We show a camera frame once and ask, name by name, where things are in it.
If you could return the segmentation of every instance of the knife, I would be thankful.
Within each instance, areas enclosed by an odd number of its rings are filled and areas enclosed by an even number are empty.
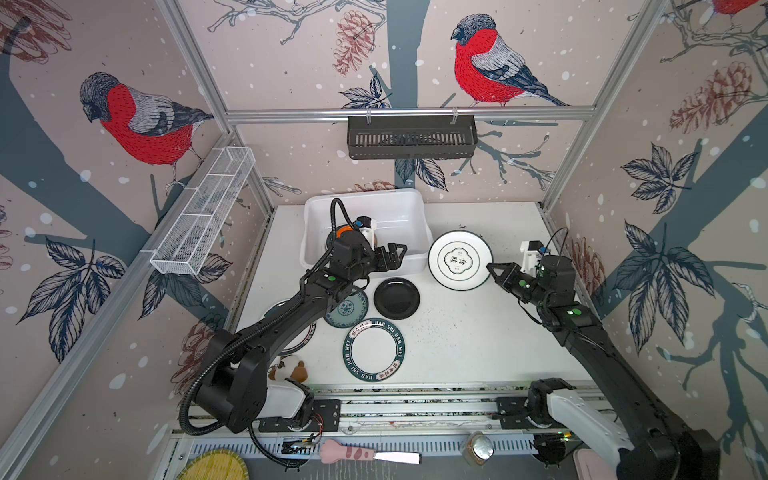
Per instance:
[[[418,465],[421,460],[421,454],[410,452],[374,452],[372,449],[344,446],[336,440],[327,439],[323,446],[320,447],[320,461],[322,463],[335,463],[339,460],[361,460],[366,462],[385,460],[387,462]]]

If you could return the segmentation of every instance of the black metal basket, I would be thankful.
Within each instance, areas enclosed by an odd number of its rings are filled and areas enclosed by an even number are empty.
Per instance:
[[[470,158],[478,132],[473,115],[350,117],[346,144],[354,160]]]

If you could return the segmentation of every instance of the white table surface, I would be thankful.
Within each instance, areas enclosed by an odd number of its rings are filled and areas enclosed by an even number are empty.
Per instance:
[[[519,263],[520,242],[549,238],[533,203],[426,204],[425,211],[434,238],[466,227],[482,235],[497,263]],[[299,264],[303,224],[303,206],[277,208],[238,330],[256,323],[277,301],[296,294],[303,275]],[[358,380],[342,361],[347,330],[319,319],[314,337],[296,353],[306,364],[310,376],[306,383],[392,388],[528,382],[552,376],[566,381],[590,379],[552,334],[533,323],[517,300],[492,279],[474,290],[456,292],[437,283],[428,267],[404,278],[419,288],[421,304],[408,319],[392,320],[406,343],[400,369],[382,382]],[[366,318],[381,317],[373,305],[373,293],[383,280],[371,280],[366,289]],[[535,308],[527,307],[535,315]]]

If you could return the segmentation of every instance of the pink handle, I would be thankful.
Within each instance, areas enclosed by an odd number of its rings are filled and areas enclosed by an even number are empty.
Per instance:
[[[346,447],[336,440],[327,439],[320,447],[320,461],[322,463],[335,463],[339,460],[373,460],[372,449],[360,447]]]

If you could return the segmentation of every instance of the bird head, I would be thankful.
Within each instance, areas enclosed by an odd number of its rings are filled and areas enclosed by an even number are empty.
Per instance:
[[[462,47],[465,47],[467,42],[475,36],[475,33],[485,29],[496,29],[496,22],[490,15],[485,13],[467,15],[456,25],[451,40],[456,40]]]
[[[94,73],[85,79],[83,85],[80,86],[80,102],[83,104],[83,112],[88,121],[112,120],[107,96],[109,91],[119,84],[120,82],[115,77],[103,71]]]

